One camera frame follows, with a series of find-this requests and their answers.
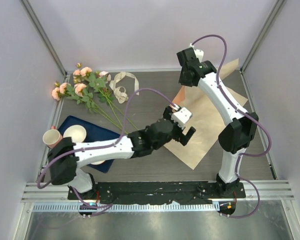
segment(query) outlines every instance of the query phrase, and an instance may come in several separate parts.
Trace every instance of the blue tray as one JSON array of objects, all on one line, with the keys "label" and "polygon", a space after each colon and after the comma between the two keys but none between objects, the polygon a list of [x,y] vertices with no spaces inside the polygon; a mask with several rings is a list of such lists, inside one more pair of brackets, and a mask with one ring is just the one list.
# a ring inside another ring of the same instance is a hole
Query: blue tray
[{"label": "blue tray", "polygon": [[[63,135],[65,130],[72,125],[81,125],[85,128],[86,130],[86,138],[84,140],[85,143],[112,140],[112,139],[117,139],[120,136],[118,133],[114,131],[110,131],[103,127],[94,125],[88,121],[84,121],[75,116],[68,116],[61,124],[61,126],[58,128],[58,130]],[[88,166],[106,174],[109,171],[113,162],[114,160],[111,159],[99,165],[88,164]]]}]

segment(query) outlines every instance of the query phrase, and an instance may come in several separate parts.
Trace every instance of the peach rose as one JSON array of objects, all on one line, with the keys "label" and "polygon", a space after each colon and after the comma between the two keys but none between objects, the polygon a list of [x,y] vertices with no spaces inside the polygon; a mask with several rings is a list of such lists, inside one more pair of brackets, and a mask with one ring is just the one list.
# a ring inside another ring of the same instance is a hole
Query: peach rose
[{"label": "peach rose", "polygon": [[106,83],[111,81],[111,75],[107,71],[102,71],[99,73],[100,77],[106,76]]},{"label": "peach rose", "polygon": [[82,77],[85,77],[88,73],[91,73],[91,72],[92,72],[92,69],[90,67],[86,66],[86,67],[84,67],[84,68],[81,69],[80,75]]},{"label": "peach rose", "polygon": [[52,90],[52,97],[57,101],[60,100],[59,93],[60,93],[59,87],[56,87],[55,89]]},{"label": "peach rose", "polygon": [[86,87],[87,85],[85,85],[84,83],[79,83],[75,89],[74,92],[75,94],[77,94],[79,97],[83,97],[82,95],[82,90]]},{"label": "peach rose", "polygon": [[61,93],[61,94],[65,94],[65,93],[66,93],[67,85],[70,85],[70,84],[64,82],[64,83],[62,83],[62,84],[60,85],[60,93]]},{"label": "peach rose", "polygon": [[73,78],[76,79],[77,76],[80,76],[80,69],[77,69],[73,72]]}]

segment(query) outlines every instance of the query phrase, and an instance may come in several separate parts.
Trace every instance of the white wall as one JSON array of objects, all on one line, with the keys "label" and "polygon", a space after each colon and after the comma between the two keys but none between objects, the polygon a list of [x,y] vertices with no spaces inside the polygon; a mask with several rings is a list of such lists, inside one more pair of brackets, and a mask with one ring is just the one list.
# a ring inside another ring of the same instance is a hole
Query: white wall
[{"label": "white wall", "polygon": [[[30,0],[64,67],[179,68],[176,53],[207,34],[228,42],[227,61],[248,55],[276,0]],[[198,47],[219,65],[222,42]]]},{"label": "white wall", "polygon": [[61,79],[20,2],[0,1],[0,240],[11,239],[26,182],[36,179]]},{"label": "white wall", "polygon": [[280,179],[300,207],[300,1],[287,1],[246,71],[260,121],[268,128]]}]

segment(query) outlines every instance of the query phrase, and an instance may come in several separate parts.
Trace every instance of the wooden table surface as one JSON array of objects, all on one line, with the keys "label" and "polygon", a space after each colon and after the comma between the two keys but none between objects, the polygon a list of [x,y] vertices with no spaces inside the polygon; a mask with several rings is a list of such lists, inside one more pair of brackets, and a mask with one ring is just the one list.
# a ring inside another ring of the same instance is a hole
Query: wooden table surface
[{"label": "wooden table surface", "polygon": [[[180,89],[178,85],[178,71],[163,71],[163,72],[135,72],[133,73],[139,80],[140,88],[154,88],[165,94],[171,100],[175,97]],[[117,86],[125,86],[128,95],[134,91],[134,80],[126,77]],[[235,71],[226,79],[224,84],[232,88],[237,93],[247,97],[244,85],[240,74]],[[126,103],[116,105],[122,110],[125,109]],[[135,96],[130,104],[128,117],[140,129],[146,125],[150,125],[162,117],[163,111],[169,104],[153,92],[140,92],[139,96]],[[103,109],[111,116],[112,111],[105,104]],[[247,110],[250,109],[249,103],[244,106]],[[104,119],[96,113],[90,113],[82,104],[77,105],[74,100],[65,99],[59,119],[59,125],[72,115],[96,124],[103,128],[115,131],[120,130],[112,123]],[[135,129],[128,124],[127,131],[132,132]],[[255,139],[251,142],[247,153],[256,154],[263,151],[263,146],[260,140],[258,131]],[[151,155],[134,159],[116,159],[108,173],[99,172],[91,167],[84,166],[82,169],[91,173],[96,182],[127,182],[127,181],[198,181],[198,180],[215,180],[222,162],[223,150],[216,141],[210,151],[204,156],[198,166],[192,170],[185,165],[181,160],[174,156],[165,147],[157,151],[153,151]],[[250,180],[272,180],[272,174],[266,157],[250,158],[244,157],[240,174],[243,177],[249,177]]]}]

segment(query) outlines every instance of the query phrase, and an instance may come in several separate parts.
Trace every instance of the cream ribbon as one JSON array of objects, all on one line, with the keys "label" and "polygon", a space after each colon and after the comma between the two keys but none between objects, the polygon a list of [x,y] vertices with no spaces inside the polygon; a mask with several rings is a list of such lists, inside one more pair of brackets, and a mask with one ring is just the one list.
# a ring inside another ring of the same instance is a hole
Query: cream ribbon
[{"label": "cream ribbon", "polygon": [[124,103],[129,99],[128,95],[126,94],[126,88],[124,86],[116,87],[116,84],[120,82],[125,76],[134,79],[134,91],[139,90],[139,81],[135,75],[125,71],[119,72],[117,75],[115,75],[114,79],[110,81],[109,87],[113,90],[113,94],[116,97],[116,99],[118,99],[118,102],[120,104]]}]

